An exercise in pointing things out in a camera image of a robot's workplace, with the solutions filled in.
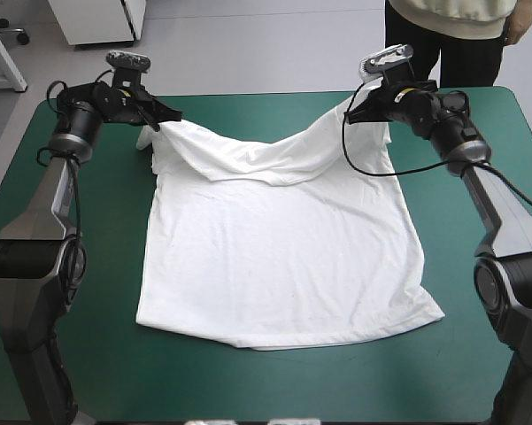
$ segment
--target green tabletop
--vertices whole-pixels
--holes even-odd
[[[532,196],[532,135],[507,89],[469,89],[492,162]],[[274,142],[306,128],[346,92],[163,97],[187,120],[226,136]],[[42,176],[34,160],[56,122],[41,104],[0,188],[0,228],[24,210]],[[106,421],[319,417],[324,421],[478,421],[510,358],[474,292],[482,224],[464,185],[444,169],[401,178],[425,255],[423,286],[446,317],[384,340],[256,352],[135,323],[155,176],[139,128],[104,127],[81,171],[88,272],[59,344],[81,410]],[[437,161],[429,142],[392,126],[397,170]],[[0,419],[26,419],[0,340]]]

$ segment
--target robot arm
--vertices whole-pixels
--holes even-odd
[[[0,232],[0,335],[33,423],[92,421],[73,399],[55,324],[67,313],[86,268],[79,223],[69,220],[77,173],[89,161],[103,123],[150,125],[181,120],[140,84],[150,60],[111,51],[112,86],[95,81],[58,94],[52,153],[27,209]]]
[[[364,82],[382,78],[382,85],[346,120],[409,125],[466,184],[487,232],[475,253],[474,284],[499,340],[514,351],[490,423],[532,425],[532,216],[490,173],[491,149],[470,120],[466,95],[439,94],[432,81],[415,81],[411,56],[404,45],[365,59]]]

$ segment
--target person's hand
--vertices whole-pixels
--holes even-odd
[[[517,44],[532,24],[532,0],[518,0],[515,9],[507,17],[507,34],[504,44]]]

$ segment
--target white cabinet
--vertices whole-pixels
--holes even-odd
[[[139,40],[145,1],[49,0],[69,44]]]

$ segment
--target black pants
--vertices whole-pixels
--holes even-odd
[[[464,40],[414,25],[386,1],[386,47],[411,44],[412,68],[425,81],[441,53],[441,87],[492,86],[504,50],[504,35],[490,40]]]

